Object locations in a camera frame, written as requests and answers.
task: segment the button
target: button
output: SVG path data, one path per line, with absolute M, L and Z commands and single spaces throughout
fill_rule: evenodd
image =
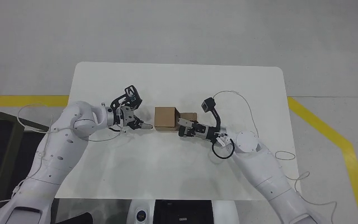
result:
M 138 222 L 143 222 L 145 220 L 145 218 L 147 217 L 147 214 L 141 210 L 136 214 L 136 219 Z

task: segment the yellow floor stripe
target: yellow floor stripe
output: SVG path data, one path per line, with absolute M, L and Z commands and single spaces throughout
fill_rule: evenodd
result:
M 25 106 L 35 103 L 47 106 L 67 106 L 67 102 L 68 96 L 0 96 L 0 106 Z
M 328 124 L 320 120 L 320 118 L 314 115 L 311 111 L 302 106 L 294 98 L 288 97 L 288 103 L 289 108 L 295 114 L 305 120 L 308 124 L 341 149 L 346 163 L 348 176 L 351 180 L 356 203 L 358 205 L 358 161 L 354 152 L 353 144 L 331 128 Z

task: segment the white cable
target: white cable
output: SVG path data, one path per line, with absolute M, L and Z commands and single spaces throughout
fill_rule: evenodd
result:
M 122 103 L 123 103 L 123 101 L 119 104 L 119 107 L 118 107 L 119 109 L 121 109 Z M 124 122 L 124 116 L 123 116 L 122 122 L 120 122 L 120 125 L 121 125 L 121 126 L 119 126 L 119 125 L 117 124 L 117 126 L 120 127 L 120 131 L 119 131 L 118 134 L 117 134 L 116 136 L 114 136 L 113 138 L 104 139 L 104 140 L 90 140 L 90 139 L 88 138 L 87 141 L 89 141 L 89 142 L 105 142 L 105 141 L 109 141 L 109 140 L 112 140 L 112 139 L 114 139 L 114 138 L 120 136 L 121 133 L 124 132 L 124 131 L 123 131 L 123 122 Z
M 247 100 L 245 99 L 245 97 L 243 97 L 241 94 L 239 94 L 238 92 L 233 91 L 233 90 L 223 90 L 223 91 L 217 92 L 217 93 L 213 96 L 213 99 L 215 98 L 215 96 L 216 96 L 217 94 L 220 94 L 220 93 L 222 93 L 222 92 L 231 92 L 231 93 L 236 94 L 236 95 L 238 95 L 238 96 L 240 96 L 241 98 L 244 99 L 244 101 L 246 102 L 246 104 L 247 104 L 247 106 L 248 106 L 248 109 L 250 110 L 252 123 L 253 123 L 253 126 L 255 127 L 255 130 L 256 130 L 256 133 L 257 133 L 257 137 L 259 137 L 259 135 L 258 135 L 258 129 L 257 129 L 257 127 L 256 127 L 255 121 L 254 121 L 253 116 L 252 116 L 252 111 L 251 111 L 250 104 L 247 102 Z
M 36 130 L 36 129 L 33 129 L 33 128 L 27 126 L 27 125 L 24 125 L 24 124 L 20 121 L 20 112 L 21 112 L 21 110 L 23 110 L 24 108 L 26 108 L 26 107 L 28 107 L 28 106 L 33 106 L 33 105 L 47 106 L 47 105 L 42 104 L 42 103 L 36 103 L 36 104 L 27 104 L 27 105 L 23 106 L 22 108 L 20 108 L 20 110 L 17 112 L 16 119 L 17 119 L 17 122 L 18 122 L 19 124 L 21 124 L 24 128 L 28 128 L 28 129 L 30 129 L 30 130 L 33 131 L 33 132 L 42 133 L 42 134 L 56 133 L 56 132 L 59 132 L 60 130 L 64 130 L 64 129 L 74 129 L 74 128 L 61 128 L 61 129 L 54 130 L 54 131 L 52 131 L 52 132 L 50 132 L 50 131 L 48 131 L 48 132 L 43 132 L 43 131 L 41 131 L 41 130 Z
M 8 199 L 8 200 L 0 200 L 0 203 L 9 202 L 9 201 L 11 201 L 11 199 Z
M 277 153 L 278 153 L 278 152 L 288 153 L 288 154 L 290 154 L 290 155 L 293 155 L 294 157 L 293 157 L 293 158 L 279 158 L 279 157 L 277 157 Z M 278 160 L 293 160 L 293 159 L 296 158 L 296 156 L 295 156 L 293 153 L 288 152 L 288 151 L 277 151 L 277 152 L 275 153 L 275 158 L 278 159 Z M 335 211 L 336 211 L 336 208 L 337 208 L 337 205 L 338 205 L 338 203 L 337 203 L 336 200 L 333 200 L 333 201 L 327 202 L 327 203 L 321 203 L 321 204 L 320 204 L 320 203 L 313 203 L 313 202 L 310 202 L 310 201 L 306 200 L 306 199 L 301 195 L 301 193 L 297 190 L 297 187 L 296 187 L 296 186 L 297 186 L 297 182 L 298 182 L 299 180 L 306 179 L 307 177 L 309 177 L 309 175 L 310 175 L 310 172 L 309 172 L 309 171 L 306 171 L 306 172 L 302 173 L 301 175 L 299 175 L 299 177 L 298 177 L 297 179 L 289 178 L 288 176 L 286 176 L 286 177 L 287 177 L 287 179 L 290 179 L 290 180 L 294 180 L 294 181 L 295 181 L 294 189 L 295 189 L 295 191 L 298 193 L 298 195 L 302 198 L 302 200 L 304 200 L 305 202 L 307 202 L 307 203 L 309 203 L 309 204 L 312 204 L 312 205 L 314 205 L 314 206 L 325 206 L 325 205 L 328 205 L 328 204 L 335 204 L 335 206 L 333 207 L 333 211 L 332 211 L 332 213 L 331 213 L 331 223 L 333 224 L 333 215 L 334 215 L 334 213 L 335 213 Z
M 50 127 L 52 126 L 53 124 L 53 115 L 51 115 L 51 122 L 50 122 Z M 25 182 L 26 180 L 32 178 L 33 176 L 35 176 L 41 169 L 42 165 L 43 165 L 43 158 L 44 156 L 46 155 L 46 149 L 47 149 L 47 145 L 48 145 L 48 142 L 49 142 L 49 138 L 50 138 L 50 133 L 47 134 L 47 138 L 46 138 L 46 142 L 45 142 L 45 147 L 44 147 L 44 150 L 42 152 L 39 152 L 39 154 L 41 155 L 41 160 L 40 160 L 40 166 L 39 168 L 32 174 L 32 175 L 29 175 L 27 176 L 25 179 L 21 180 L 19 182 L 19 184 L 17 184 L 17 186 L 14 188 L 14 190 L 12 191 L 12 195 L 11 195 L 11 199 L 15 196 L 15 194 L 20 190 L 21 188 L 21 184 L 23 182 Z
M 243 99 L 245 100 L 245 102 L 246 102 L 246 104 L 247 104 L 247 106 L 248 106 L 248 108 L 249 108 L 249 110 L 250 110 L 250 114 L 251 114 L 251 118 L 252 118 L 252 123 L 253 123 L 253 125 L 255 126 L 255 130 L 256 130 L 256 133 L 257 133 L 257 137 L 258 137 L 258 129 L 257 129 L 257 127 L 256 127 L 255 121 L 254 121 L 253 116 L 252 116 L 251 107 L 250 107 L 248 101 L 245 99 L 245 97 L 243 97 L 241 94 L 239 94 L 239 93 L 236 92 L 236 91 L 233 91 L 233 90 L 224 90 L 224 91 L 217 92 L 217 93 L 213 96 L 213 98 L 215 98 L 215 96 L 216 96 L 217 94 L 220 94 L 220 93 L 222 93 L 222 92 L 231 92 L 231 93 L 233 93 L 233 94 L 236 94 L 236 95 L 240 96 L 241 98 L 243 98 Z M 279 153 L 279 152 L 288 153 L 288 154 L 292 155 L 293 157 L 292 157 L 292 158 L 279 158 L 279 157 L 277 157 L 277 153 Z M 294 160 L 294 159 L 296 158 L 296 155 L 293 154 L 293 153 L 291 153 L 291 152 L 288 152 L 288 151 L 277 151 L 277 152 L 275 153 L 275 158 L 278 159 L 278 160 L 286 160 L 286 161 L 289 161 L 289 160 Z M 288 176 L 286 176 L 286 177 L 287 177 L 288 179 L 290 179 L 290 180 L 294 180 L 294 181 L 295 181 L 294 189 L 295 189 L 295 191 L 298 193 L 298 195 L 302 198 L 302 200 L 304 200 L 305 202 L 307 202 L 307 203 L 309 203 L 309 204 L 312 204 L 312 205 L 315 205 L 315 206 L 325 206 L 325 205 L 328 205 L 328 204 L 335 204 L 335 206 L 334 206 L 334 208 L 333 208 L 333 211 L 332 211 L 332 214 L 331 214 L 331 223 L 333 224 L 333 215 L 334 215 L 334 213 L 335 213 L 335 211 L 336 211 L 336 208 L 337 208 L 337 204 L 338 204 L 337 201 L 334 200 L 334 201 L 327 202 L 327 203 L 322 203 L 322 204 L 309 202 L 309 201 L 306 200 L 306 199 L 301 195 L 301 193 L 297 190 L 297 187 L 296 187 L 296 186 L 297 186 L 297 182 L 298 182 L 299 180 L 303 180 L 303 179 L 307 178 L 309 175 L 310 175 L 310 172 L 307 171 L 307 172 L 304 172 L 303 174 L 299 175 L 299 177 L 298 177 L 297 179 L 289 178 Z
M 47 106 L 47 105 L 42 104 L 42 103 L 36 103 L 36 104 L 28 104 L 28 105 L 25 105 L 25 106 L 23 106 L 22 108 L 20 108 L 20 110 L 17 112 L 16 119 L 17 119 L 18 123 L 21 124 L 24 128 L 28 128 L 28 129 L 30 129 L 30 130 L 33 131 L 33 132 L 42 133 L 42 134 L 57 133 L 57 132 L 59 132 L 59 131 L 61 131 L 61 130 L 65 130 L 65 129 L 75 130 L 74 128 L 60 128 L 60 129 L 56 129 L 56 130 L 54 130 L 54 131 L 44 132 L 44 131 L 41 131 L 41 130 L 33 129 L 33 128 L 27 126 L 27 125 L 24 125 L 24 124 L 20 121 L 20 112 L 21 112 L 21 110 L 23 110 L 24 108 L 26 108 L 26 107 L 28 107 L 28 106 L 33 106 L 33 105 Z M 90 140 L 90 139 L 83 139 L 83 138 L 81 138 L 81 139 L 84 140 L 84 141 L 89 141 L 89 142 L 105 142 L 105 141 L 109 141 L 109 140 L 112 140 L 112 139 L 118 137 L 118 136 L 121 134 L 121 132 L 119 132 L 119 134 L 116 135 L 116 136 L 114 136 L 113 138 L 109 138 L 109 139 L 103 139 L 103 140 Z

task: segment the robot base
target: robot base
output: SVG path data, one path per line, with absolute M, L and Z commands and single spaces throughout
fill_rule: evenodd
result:
M 232 200 L 132 200 L 126 224 L 239 224 Z

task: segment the black panel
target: black panel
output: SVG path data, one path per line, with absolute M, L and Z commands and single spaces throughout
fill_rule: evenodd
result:
M 214 224 L 210 200 L 156 200 L 153 224 Z
M 12 190 L 16 185 L 27 177 L 30 172 L 34 156 L 45 134 L 36 132 L 24 132 L 20 148 L 16 157 L 10 185 L 7 190 L 7 198 L 11 197 Z
M 7 145 L 11 137 L 12 128 L 12 122 L 8 120 L 0 120 L 0 166 L 7 150 Z

